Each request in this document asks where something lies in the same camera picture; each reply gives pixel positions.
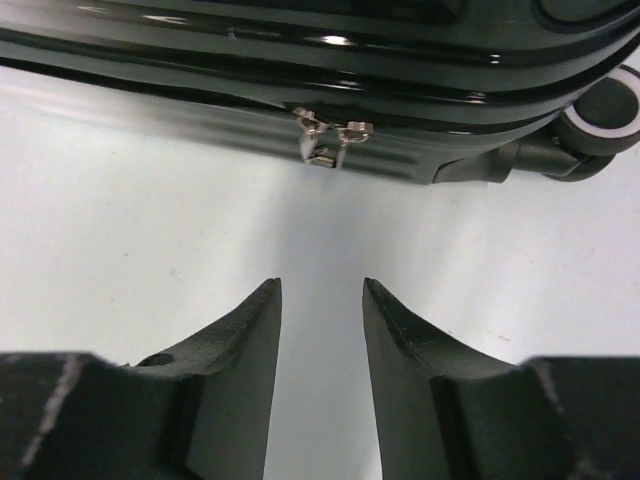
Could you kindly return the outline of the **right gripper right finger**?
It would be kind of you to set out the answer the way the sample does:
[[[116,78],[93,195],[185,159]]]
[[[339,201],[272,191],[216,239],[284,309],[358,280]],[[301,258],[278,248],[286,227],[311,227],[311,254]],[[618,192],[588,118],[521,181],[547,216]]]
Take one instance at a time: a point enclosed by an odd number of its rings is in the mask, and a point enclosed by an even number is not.
[[[379,281],[363,324],[387,479],[635,479],[639,361],[509,364],[456,340]]]

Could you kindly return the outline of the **silver zipper pull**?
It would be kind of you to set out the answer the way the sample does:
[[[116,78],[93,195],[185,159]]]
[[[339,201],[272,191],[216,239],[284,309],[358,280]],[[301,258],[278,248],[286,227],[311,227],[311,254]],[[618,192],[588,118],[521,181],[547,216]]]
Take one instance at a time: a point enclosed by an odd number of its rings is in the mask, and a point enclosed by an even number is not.
[[[368,122],[350,121],[335,128],[340,145],[336,154],[335,168],[342,169],[347,150],[352,144],[366,142],[373,133],[373,125]]]
[[[316,118],[311,110],[297,107],[293,113],[301,129],[299,153],[305,164],[334,168],[336,160],[329,156],[328,148],[319,144],[320,137],[329,129],[329,124]]]

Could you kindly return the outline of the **black white space suitcase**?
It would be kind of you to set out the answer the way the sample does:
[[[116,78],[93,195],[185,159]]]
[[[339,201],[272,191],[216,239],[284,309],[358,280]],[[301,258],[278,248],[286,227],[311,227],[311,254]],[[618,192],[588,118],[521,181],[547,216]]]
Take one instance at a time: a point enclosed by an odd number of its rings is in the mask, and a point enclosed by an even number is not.
[[[1,90],[301,161],[293,111],[368,122],[342,169],[580,181],[639,141],[635,1],[5,1]]]

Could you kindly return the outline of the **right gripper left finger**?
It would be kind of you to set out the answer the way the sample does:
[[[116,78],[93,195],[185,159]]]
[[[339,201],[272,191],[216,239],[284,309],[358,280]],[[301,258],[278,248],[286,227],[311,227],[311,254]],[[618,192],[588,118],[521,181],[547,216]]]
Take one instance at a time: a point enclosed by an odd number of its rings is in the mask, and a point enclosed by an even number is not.
[[[5,479],[259,479],[282,291],[238,307],[137,365],[87,352],[1,357]]]

